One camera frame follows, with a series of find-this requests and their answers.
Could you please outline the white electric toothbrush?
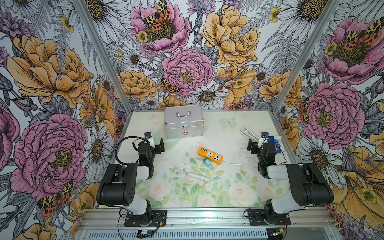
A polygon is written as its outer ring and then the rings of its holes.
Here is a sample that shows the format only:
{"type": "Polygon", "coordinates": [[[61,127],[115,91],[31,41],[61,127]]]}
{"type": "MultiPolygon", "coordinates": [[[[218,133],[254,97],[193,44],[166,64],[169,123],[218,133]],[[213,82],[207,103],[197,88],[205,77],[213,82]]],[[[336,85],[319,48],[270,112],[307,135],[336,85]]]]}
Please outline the white electric toothbrush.
{"type": "Polygon", "coordinates": [[[173,168],[173,170],[177,173],[184,174],[185,176],[188,176],[189,178],[193,178],[195,180],[203,181],[206,183],[210,182],[210,178],[208,178],[206,176],[198,175],[198,174],[195,174],[192,172],[181,171],[181,170],[178,170],[177,168],[173,168]]]}

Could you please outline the teal USB charger plug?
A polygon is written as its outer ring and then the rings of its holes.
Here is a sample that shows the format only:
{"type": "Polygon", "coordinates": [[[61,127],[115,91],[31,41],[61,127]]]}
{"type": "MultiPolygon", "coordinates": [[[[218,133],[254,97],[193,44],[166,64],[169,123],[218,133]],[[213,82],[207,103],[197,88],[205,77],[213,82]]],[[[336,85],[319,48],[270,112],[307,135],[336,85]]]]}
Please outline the teal USB charger plug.
{"type": "Polygon", "coordinates": [[[205,160],[204,160],[204,164],[205,164],[208,168],[210,168],[210,167],[212,166],[211,161],[208,160],[208,159],[205,159],[205,160]]]}

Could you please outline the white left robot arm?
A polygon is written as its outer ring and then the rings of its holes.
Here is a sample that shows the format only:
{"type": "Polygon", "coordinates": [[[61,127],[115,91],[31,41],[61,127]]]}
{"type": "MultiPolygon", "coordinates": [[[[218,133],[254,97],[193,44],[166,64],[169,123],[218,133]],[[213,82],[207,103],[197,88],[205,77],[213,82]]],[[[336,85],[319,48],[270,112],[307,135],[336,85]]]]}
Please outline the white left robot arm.
{"type": "Polygon", "coordinates": [[[128,136],[121,139],[116,148],[125,140],[133,140],[134,150],[138,160],[134,163],[124,163],[115,152],[116,164],[108,165],[97,191],[97,204],[126,211],[126,227],[148,226],[154,222],[151,203],[136,196],[138,180],[149,180],[153,177],[156,155],[165,152],[163,139],[155,145],[149,133],[144,137],[128,136]]]}

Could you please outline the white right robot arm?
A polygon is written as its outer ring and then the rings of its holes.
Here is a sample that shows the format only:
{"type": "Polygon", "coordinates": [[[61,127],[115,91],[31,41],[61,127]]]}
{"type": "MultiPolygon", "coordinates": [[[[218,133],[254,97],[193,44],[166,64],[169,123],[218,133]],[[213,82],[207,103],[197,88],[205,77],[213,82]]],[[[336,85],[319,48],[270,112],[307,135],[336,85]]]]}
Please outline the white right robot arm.
{"type": "Polygon", "coordinates": [[[244,214],[251,226],[289,226],[290,213],[331,204],[333,190],[316,164],[285,164],[275,162],[276,145],[249,140],[247,150],[258,157],[258,171],[269,180],[287,180],[290,190],[268,199],[263,209],[247,209],[244,214]]]}

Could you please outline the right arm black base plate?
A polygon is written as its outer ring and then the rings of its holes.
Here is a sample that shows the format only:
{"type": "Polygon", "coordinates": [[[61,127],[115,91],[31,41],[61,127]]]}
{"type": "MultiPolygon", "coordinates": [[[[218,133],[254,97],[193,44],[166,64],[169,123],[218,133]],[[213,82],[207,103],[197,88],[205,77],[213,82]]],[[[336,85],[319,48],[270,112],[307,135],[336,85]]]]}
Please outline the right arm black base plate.
{"type": "Polygon", "coordinates": [[[244,216],[251,226],[289,226],[291,219],[288,214],[269,214],[264,209],[246,209],[244,216]]]}

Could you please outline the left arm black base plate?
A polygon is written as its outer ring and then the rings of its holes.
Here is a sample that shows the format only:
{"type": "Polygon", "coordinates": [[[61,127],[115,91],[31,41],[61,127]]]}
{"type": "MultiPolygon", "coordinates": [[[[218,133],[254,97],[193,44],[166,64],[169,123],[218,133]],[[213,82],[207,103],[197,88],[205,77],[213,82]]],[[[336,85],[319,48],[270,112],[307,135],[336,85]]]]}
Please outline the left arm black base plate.
{"type": "Polygon", "coordinates": [[[166,210],[152,210],[144,215],[128,216],[125,218],[125,227],[164,227],[167,220],[166,210]]]}

